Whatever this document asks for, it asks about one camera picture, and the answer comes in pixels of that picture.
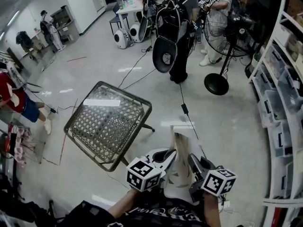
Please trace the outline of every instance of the fan base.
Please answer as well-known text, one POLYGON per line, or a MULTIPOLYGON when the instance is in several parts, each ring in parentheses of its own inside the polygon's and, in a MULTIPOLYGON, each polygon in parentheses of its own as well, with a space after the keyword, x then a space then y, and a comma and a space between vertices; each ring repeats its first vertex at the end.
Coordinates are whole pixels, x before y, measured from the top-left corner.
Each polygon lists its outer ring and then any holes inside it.
POLYGON ((228 81, 216 73, 207 75, 204 79, 204 85, 210 93, 218 96, 226 94, 229 90, 228 81))

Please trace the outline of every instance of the dark hair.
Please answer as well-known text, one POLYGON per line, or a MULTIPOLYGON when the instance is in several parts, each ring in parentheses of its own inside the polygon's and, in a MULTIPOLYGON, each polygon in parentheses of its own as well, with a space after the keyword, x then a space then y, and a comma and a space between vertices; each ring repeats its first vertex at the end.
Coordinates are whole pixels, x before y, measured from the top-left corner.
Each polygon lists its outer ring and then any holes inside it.
POLYGON ((42 10, 42 12, 40 13, 40 15, 43 16, 44 14, 47 14, 47 12, 45 10, 42 10))

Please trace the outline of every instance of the white cube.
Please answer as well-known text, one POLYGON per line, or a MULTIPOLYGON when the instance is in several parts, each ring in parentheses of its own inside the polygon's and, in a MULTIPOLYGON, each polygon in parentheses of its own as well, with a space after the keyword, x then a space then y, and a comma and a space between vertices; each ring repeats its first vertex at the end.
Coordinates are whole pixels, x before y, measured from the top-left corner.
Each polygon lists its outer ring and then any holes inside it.
POLYGON ((143 162, 135 158, 127 167, 127 182, 135 189, 143 192, 154 186, 160 181, 162 171, 157 169, 154 164, 143 162))
POLYGON ((210 170, 202 184, 202 189, 218 197, 230 192, 236 179, 237 175, 230 170, 210 170))

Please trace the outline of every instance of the blue shorts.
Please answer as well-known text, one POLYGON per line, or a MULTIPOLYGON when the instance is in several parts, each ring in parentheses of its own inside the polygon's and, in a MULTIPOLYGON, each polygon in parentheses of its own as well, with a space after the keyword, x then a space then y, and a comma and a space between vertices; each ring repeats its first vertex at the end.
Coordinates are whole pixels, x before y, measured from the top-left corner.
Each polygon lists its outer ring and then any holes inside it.
POLYGON ((40 111, 37 108, 36 103, 32 101, 28 95, 25 96, 25 107, 22 115, 33 123, 37 122, 40 115, 40 111))

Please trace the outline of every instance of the white tiled floor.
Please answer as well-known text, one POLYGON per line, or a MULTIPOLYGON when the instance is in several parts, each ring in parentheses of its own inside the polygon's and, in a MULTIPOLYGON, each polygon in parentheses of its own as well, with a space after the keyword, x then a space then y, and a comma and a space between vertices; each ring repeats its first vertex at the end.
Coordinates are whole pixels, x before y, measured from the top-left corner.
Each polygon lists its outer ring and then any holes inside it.
MULTIPOLYGON (((108 23, 112 16, 112 12, 104 14, 76 43, 59 53, 55 62, 43 72, 38 80, 44 87, 39 95, 43 101, 55 109, 58 106, 66 108, 74 106, 77 100, 78 105, 98 81, 120 84, 128 73, 121 69, 131 68, 143 55, 141 49, 146 49, 151 42, 118 49, 108 23), (67 62, 84 56, 84 59, 67 62)), ((256 226, 260 226, 264 211, 262 198, 267 193, 270 175, 266 135, 261 127, 257 100, 239 60, 231 61, 228 94, 210 94, 204 87, 204 77, 210 72, 219 73, 222 62, 201 68, 198 64, 203 58, 199 52, 202 48, 197 44, 188 59, 188 79, 182 84, 184 100, 208 159, 239 175, 227 198, 244 218, 254 220, 256 226)), ((140 69, 130 73, 122 88, 154 69, 152 52, 147 53, 137 68, 140 69)), ((171 82, 168 74, 155 71, 127 91, 152 103, 153 110, 146 123, 156 132, 142 129, 126 158, 131 160, 153 148, 169 147, 170 122, 184 119, 179 85, 171 82)), ((72 108, 53 115, 53 132, 46 139, 44 151, 47 161, 43 160, 40 165, 29 161, 23 169, 18 169, 23 183, 21 195, 26 201, 47 207, 48 200, 53 199, 60 214, 69 212, 82 200, 98 205, 99 198, 115 202, 128 191, 109 178, 68 138, 65 139, 63 127, 71 114, 72 108)), ((36 128, 42 130, 42 125, 38 124, 36 128)), ((192 130, 187 132, 195 136, 192 130)), ((124 165, 120 164, 109 175, 127 185, 124 165)), ((222 226, 234 226, 230 218, 230 215, 222 214, 222 226)))

